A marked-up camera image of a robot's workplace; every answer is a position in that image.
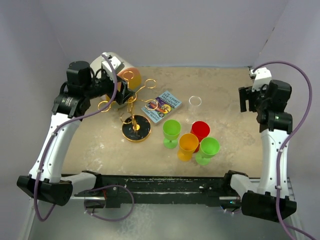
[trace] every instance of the book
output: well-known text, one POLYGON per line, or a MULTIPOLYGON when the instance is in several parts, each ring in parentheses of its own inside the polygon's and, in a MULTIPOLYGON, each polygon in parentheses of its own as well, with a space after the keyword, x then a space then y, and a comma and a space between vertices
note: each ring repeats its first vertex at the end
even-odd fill
MULTIPOLYGON (((181 106, 182 102, 173 96, 169 91, 165 91, 160 96, 156 97, 158 107, 155 110, 149 110, 145 106, 142 111, 152 120, 155 124, 158 124, 168 114, 172 113, 175 109, 181 106)), ((154 109, 157 104, 154 101, 147 103, 148 108, 154 109)))

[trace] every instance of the red plastic cup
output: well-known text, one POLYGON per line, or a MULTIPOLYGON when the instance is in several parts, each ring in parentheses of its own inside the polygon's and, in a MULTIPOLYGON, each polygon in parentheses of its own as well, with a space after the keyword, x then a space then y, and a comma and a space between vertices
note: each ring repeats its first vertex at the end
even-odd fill
POLYGON ((199 140, 198 147, 194 151, 196 153, 199 151, 200 142, 202 139, 208 137, 210 133, 210 127, 204 121, 196 121, 194 124, 192 124, 190 133, 194 134, 199 140))

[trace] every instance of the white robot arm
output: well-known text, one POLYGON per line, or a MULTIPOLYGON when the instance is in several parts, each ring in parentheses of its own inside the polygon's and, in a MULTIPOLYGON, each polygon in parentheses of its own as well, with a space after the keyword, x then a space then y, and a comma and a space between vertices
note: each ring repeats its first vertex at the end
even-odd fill
POLYGON ((107 53, 104 56, 109 59, 110 66, 106 67, 107 62, 101 61, 101 69, 98 70, 101 78, 97 78, 97 73, 94 73, 85 61, 75 61, 69 65, 66 71, 67 82, 61 86, 60 94, 54 100, 51 124, 39 157, 28 176, 19 176, 17 181, 18 187, 30 197, 34 197, 36 182, 37 199, 60 206, 65 205, 75 194, 102 187, 101 175, 98 173, 83 171, 77 175, 62 177, 61 172, 70 142, 82 121, 81 116, 84 116, 90 107, 90 99, 103 95, 111 98, 116 91, 114 100, 122 105, 135 94, 128 88, 125 80, 116 76, 115 72, 112 74, 111 65, 115 70, 121 65, 117 57, 107 53), (117 82, 121 83, 121 92, 117 91, 117 82), (53 135, 54 138, 46 149, 53 135))
POLYGON ((262 141, 262 171, 259 185, 251 183, 244 173, 233 172, 230 187, 241 197, 241 208, 244 215, 278 221, 275 201, 277 188, 280 188, 280 201, 287 206, 283 218, 296 211, 296 203, 289 199, 287 183, 288 144, 282 151, 280 159, 280 176, 277 176, 277 155, 282 143, 293 131, 292 116, 284 112, 292 88, 288 83, 272 80, 270 71, 263 67, 253 73, 250 71, 253 85, 239 88, 240 110, 257 112, 257 121, 262 141))

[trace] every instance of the gray wall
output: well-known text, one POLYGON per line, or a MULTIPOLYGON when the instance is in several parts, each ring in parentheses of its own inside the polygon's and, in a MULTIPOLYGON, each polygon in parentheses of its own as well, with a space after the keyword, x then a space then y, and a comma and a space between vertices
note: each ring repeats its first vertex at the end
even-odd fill
POLYGON ((0 1, 0 238, 15 240, 28 197, 18 189, 48 131, 68 62, 36 0, 0 1))
MULTIPOLYGON (((298 203, 298 213, 305 229, 320 238, 320 1, 291 0, 279 19, 255 65, 270 60, 290 61, 309 76, 313 103, 305 124, 292 138, 288 150, 288 175, 298 203)), ((293 93, 287 112, 297 126, 306 109, 306 81, 288 66, 270 66, 274 79, 288 82, 293 93)))
POLYGON ((288 0, 40 0, 71 61, 249 66, 288 0))

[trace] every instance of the green plastic cup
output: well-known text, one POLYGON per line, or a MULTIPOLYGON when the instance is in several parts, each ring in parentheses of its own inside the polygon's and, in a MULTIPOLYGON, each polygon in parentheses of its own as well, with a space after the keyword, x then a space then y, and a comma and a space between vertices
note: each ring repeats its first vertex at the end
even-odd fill
POLYGON ((195 160, 200 165, 207 165, 219 150, 220 144, 215 138, 205 137, 200 143, 199 152, 196 154, 195 160))
POLYGON ((173 119, 167 120, 163 124, 162 130, 164 146, 168 149, 174 149, 178 145, 178 137, 181 131, 180 123, 173 119))

